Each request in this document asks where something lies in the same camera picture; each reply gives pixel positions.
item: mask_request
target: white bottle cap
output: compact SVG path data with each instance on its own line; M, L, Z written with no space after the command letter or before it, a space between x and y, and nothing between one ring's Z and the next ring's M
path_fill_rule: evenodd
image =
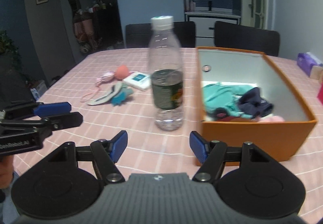
M165 31L174 29L174 17L160 16L151 18L151 27L154 31Z

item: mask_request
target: green plant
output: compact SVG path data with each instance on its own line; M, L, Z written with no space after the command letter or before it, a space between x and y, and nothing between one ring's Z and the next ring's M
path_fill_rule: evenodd
M10 39L7 32L0 29L0 55L2 54L9 55L12 59L13 67L22 74L21 56L18 52L18 47L14 45L14 41Z

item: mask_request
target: orange box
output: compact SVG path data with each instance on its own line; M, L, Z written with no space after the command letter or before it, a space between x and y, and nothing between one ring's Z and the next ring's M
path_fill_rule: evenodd
M196 101L198 132L208 141L220 140L228 146L242 146L250 141L277 161L286 161L304 143L317 121L309 106L290 80L264 53L238 49L198 47ZM203 66L211 71L203 72ZM216 122L207 121L202 87L214 82L254 83L261 95L274 104L274 115L285 122Z

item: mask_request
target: green bottle label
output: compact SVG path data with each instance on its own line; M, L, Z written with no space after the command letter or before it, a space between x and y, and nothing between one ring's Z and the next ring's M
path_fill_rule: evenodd
M183 103L183 73L160 70L151 75L151 86L156 107L173 110Z

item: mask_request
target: table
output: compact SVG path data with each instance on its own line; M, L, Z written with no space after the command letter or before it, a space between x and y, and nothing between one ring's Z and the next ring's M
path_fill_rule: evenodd
M189 133L197 126L193 97L197 71L195 49L182 49L185 121L183 127L176 131L165 132L154 125L151 90L142 92L135 89L133 96L122 106L91 107L80 103L80 97L89 89L95 90L94 81L104 72L114 71L122 64L127 65L130 71L146 72L147 52L147 49L122 49L94 53L55 83L40 100L44 103L67 101L72 105L72 111L83 115L84 122L78 128L54 132L45 140L41 150L16 155L16 171L24 173L66 141L73 141L77 146L90 145L97 139L111 139L120 130L127 130L128 147L117 163L126 179L131 173L159 172L187 172L192 177L198 170L188 141ZM300 216L308 223L317 223L323 217L323 106L316 98L320 84L309 79L295 61L271 59L301 92L319 121L298 153L289 161L282 162L306 187L306 200ZM110 87L111 84L103 84L100 94ZM91 162L79 162L79 167L94 174ZM226 167L224 173L233 169L236 167Z

